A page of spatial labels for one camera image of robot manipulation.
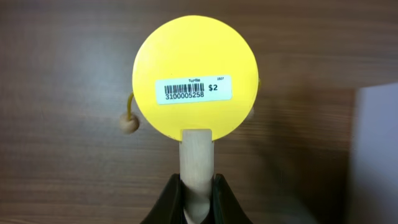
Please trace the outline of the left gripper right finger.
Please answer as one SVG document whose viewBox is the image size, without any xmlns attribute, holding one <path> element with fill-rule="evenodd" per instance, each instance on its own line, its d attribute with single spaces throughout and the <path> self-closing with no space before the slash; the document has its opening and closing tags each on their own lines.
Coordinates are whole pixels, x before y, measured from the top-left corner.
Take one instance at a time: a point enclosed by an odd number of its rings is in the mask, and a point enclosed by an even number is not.
<svg viewBox="0 0 398 224">
<path fill-rule="evenodd" d="M 213 182 L 211 217 L 214 224 L 252 224 L 222 174 Z"/>
</svg>

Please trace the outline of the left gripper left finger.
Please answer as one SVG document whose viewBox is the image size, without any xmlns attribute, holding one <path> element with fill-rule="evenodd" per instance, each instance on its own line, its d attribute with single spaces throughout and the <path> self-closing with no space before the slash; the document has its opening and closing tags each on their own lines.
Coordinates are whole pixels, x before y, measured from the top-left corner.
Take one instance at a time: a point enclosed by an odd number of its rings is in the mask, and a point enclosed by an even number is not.
<svg viewBox="0 0 398 224">
<path fill-rule="evenodd" d="M 186 224 L 183 212 L 182 183 L 172 174 L 155 205 L 141 224 Z"/>
</svg>

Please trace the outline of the yellow wooden rattle drum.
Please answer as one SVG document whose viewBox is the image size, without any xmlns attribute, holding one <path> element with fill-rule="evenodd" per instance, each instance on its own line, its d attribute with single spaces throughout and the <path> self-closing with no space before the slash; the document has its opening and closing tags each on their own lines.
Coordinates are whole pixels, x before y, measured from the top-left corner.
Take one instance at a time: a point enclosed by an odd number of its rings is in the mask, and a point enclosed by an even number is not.
<svg viewBox="0 0 398 224">
<path fill-rule="evenodd" d="M 253 113 L 259 85 L 251 48 L 217 19 L 176 18 L 141 45 L 128 103 L 179 144 L 187 223 L 211 223 L 215 141 Z"/>
</svg>

